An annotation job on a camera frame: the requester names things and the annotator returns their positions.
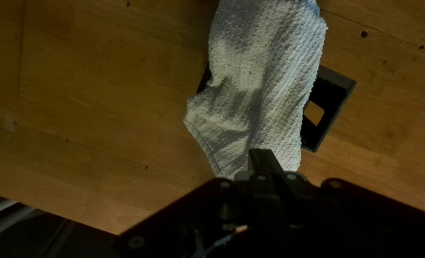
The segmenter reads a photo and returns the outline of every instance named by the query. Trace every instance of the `white towel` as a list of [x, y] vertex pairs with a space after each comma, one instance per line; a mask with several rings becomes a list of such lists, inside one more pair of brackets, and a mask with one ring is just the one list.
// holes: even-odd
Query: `white towel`
[[247, 171], [249, 149], [272, 149], [298, 171], [301, 129], [326, 36], [316, 0], [222, 0], [210, 33], [207, 89], [186, 126], [217, 176]]

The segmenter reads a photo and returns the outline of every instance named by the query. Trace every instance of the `black square object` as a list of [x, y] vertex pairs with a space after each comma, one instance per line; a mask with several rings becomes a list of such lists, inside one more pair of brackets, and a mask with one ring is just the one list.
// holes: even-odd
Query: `black square object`
[[[197, 93], [203, 92], [207, 88], [207, 82], [212, 79], [212, 70], [207, 68]], [[316, 103], [324, 109], [324, 116], [316, 125], [308, 116], [303, 116], [302, 125], [302, 146], [316, 152], [326, 138], [331, 126], [338, 118], [345, 100], [355, 89], [357, 82], [339, 75], [328, 68], [321, 66], [318, 72], [316, 82], [312, 89], [309, 102]]]

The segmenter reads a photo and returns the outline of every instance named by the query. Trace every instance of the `textured fabric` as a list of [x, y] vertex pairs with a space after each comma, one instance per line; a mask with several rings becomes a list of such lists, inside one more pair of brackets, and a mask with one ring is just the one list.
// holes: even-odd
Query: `textured fabric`
[[222, 0], [210, 33], [207, 89], [186, 125], [217, 176], [246, 171], [249, 149], [301, 165], [301, 129], [321, 63], [326, 23], [315, 0]]

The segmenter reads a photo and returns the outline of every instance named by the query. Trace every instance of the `wood grain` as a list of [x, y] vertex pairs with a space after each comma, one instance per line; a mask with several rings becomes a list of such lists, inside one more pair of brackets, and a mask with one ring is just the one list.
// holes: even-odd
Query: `wood grain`
[[[118, 234], [213, 176], [183, 116], [216, 2], [22, 3], [0, 2], [2, 197]], [[425, 209], [425, 4], [321, 3], [324, 65], [358, 86], [301, 171]]]

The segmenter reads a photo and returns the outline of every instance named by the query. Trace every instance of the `wooden surface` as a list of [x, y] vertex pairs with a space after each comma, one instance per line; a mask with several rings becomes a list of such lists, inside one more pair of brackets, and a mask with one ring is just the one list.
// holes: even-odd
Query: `wooden surface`
[[[301, 171], [425, 209], [425, 2], [321, 6], [358, 88]], [[0, 0], [0, 195], [118, 234], [210, 179], [183, 116], [214, 9]]]

